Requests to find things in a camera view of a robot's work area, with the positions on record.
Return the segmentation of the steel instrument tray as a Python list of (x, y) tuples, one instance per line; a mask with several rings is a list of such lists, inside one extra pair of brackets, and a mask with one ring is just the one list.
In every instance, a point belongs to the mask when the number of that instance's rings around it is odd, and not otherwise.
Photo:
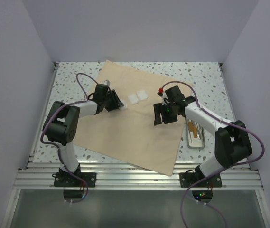
[(191, 119), (186, 119), (186, 137), (189, 149), (201, 150), (205, 148), (204, 129)]

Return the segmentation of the brown bandage strip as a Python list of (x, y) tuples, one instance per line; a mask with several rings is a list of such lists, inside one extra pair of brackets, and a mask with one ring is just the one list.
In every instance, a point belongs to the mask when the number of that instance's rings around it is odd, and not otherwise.
[(192, 133), (193, 133), (193, 137), (197, 138), (197, 127), (196, 126), (194, 126), (194, 131)]
[(192, 122), (188, 122), (188, 128), (189, 128), (189, 130), (190, 130), (191, 132), (194, 131), (194, 125), (193, 125)]

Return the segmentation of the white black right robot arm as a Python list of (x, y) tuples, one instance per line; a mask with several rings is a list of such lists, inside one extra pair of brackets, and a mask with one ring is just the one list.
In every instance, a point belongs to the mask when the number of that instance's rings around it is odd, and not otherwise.
[(158, 95), (162, 102), (153, 105), (155, 126), (176, 122), (180, 115), (198, 123), (214, 136), (214, 155), (186, 175), (198, 186), (206, 186), (211, 181), (211, 174), (228, 169), (252, 154), (251, 142), (243, 122), (224, 123), (220, 116), (203, 109), (195, 97), (185, 97), (178, 86), (167, 90), (160, 88)]

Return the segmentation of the steel surgical scissors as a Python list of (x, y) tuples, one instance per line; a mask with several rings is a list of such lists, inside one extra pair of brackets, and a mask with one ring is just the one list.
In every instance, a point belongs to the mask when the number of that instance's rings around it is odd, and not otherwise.
[(202, 140), (201, 126), (197, 122), (195, 122), (195, 127), (197, 128), (197, 137)]

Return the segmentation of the white gauze pad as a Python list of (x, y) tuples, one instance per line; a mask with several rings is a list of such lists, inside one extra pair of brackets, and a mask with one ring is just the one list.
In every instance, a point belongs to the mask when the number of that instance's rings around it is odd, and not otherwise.
[(145, 90), (137, 91), (137, 97), (140, 101), (147, 100), (149, 95)]
[(122, 99), (121, 103), (122, 103), (122, 106), (120, 107), (120, 110), (126, 110), (128, 108), (126, 102)]
[(132, 105), (135, 105), (139, 102), (139, 99), (136, 94), (131, 94), (128, 96), (128, 99)]

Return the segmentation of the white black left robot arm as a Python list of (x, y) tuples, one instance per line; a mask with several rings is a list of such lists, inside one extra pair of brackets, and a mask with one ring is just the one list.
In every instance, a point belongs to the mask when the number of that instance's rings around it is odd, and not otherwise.
[(116, 91), (105, 84), (97, 84), (95, 91), (85, 100), (69, 104), (55, 101), (52, 104), (40, 141), (57, 148), (60, 170), (66, 172), (65, 181), (70, 186), (77, 186), (82, 180), (81, 174), (77, 172), (80, 164), (76, 159), (73, 143), (79, 119), (99, 114), (103, 110), (110, 112), (124, 107)]

